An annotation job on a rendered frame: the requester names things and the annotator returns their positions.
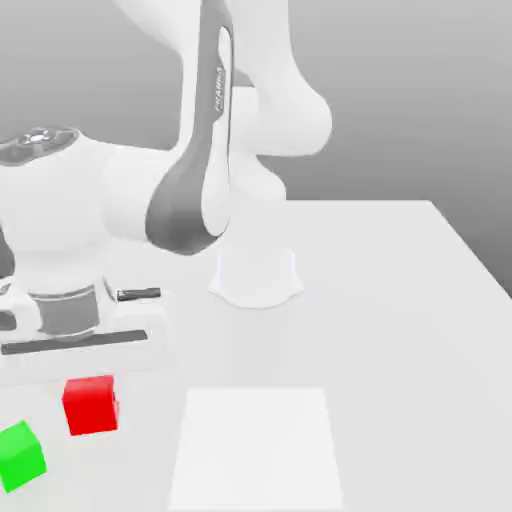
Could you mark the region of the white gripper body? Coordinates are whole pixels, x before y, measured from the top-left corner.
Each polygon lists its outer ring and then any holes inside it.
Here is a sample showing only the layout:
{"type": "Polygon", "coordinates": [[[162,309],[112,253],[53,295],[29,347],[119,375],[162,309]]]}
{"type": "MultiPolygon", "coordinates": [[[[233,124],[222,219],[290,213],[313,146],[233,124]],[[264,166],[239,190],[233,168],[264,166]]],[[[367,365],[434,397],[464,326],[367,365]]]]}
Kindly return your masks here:
{"type": "Polygon", "coordinates": [[[45,381],[147,371],[172,359],[165,319],[127,319],[78,339],[44,336],[34,326],[0,331],[0,381],[45,381]]]}

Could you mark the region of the small red cube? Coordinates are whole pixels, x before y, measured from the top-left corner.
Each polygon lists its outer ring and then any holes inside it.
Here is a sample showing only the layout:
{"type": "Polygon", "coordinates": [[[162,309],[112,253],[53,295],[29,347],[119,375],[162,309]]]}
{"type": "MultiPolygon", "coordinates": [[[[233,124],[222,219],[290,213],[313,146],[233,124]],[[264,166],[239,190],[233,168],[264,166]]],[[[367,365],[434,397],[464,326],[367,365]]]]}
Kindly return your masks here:
{"type": "Polygon", "coordinates": [[[72,436],[118,428],[119,403],[112,375],[69,379],[62,394],[62,405],[72,436]]]}

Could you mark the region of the small green cube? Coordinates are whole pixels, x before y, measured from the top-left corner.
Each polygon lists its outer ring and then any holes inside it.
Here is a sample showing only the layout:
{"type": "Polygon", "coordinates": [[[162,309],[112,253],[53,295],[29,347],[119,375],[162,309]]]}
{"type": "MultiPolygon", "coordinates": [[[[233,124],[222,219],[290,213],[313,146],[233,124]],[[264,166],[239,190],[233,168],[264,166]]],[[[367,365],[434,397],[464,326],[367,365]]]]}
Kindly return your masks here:
{"type": "Polygon", "coordinates": [[[10,493],[47,470],[39,439],[22,420],[0,431],[0,483],[10,493]]]}

